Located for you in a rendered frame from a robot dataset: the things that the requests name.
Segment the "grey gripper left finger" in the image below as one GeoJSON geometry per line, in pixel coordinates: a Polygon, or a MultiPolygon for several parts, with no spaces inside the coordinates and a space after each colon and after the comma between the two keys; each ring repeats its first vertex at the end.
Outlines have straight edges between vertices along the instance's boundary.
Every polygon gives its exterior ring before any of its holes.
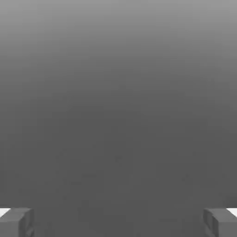
{"type": "Polygon", "coordinates": [[[0,237],[35,237],[32,208],[0,208],[0,237]]]}

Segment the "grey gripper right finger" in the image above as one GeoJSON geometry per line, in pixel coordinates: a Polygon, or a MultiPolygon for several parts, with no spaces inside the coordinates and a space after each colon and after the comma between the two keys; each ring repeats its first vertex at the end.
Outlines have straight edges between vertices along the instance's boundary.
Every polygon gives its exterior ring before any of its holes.
{"type": "Polygon", "coordinates": [[[237,208],[205,208],[205,237],[237,237],[237,208]]]}

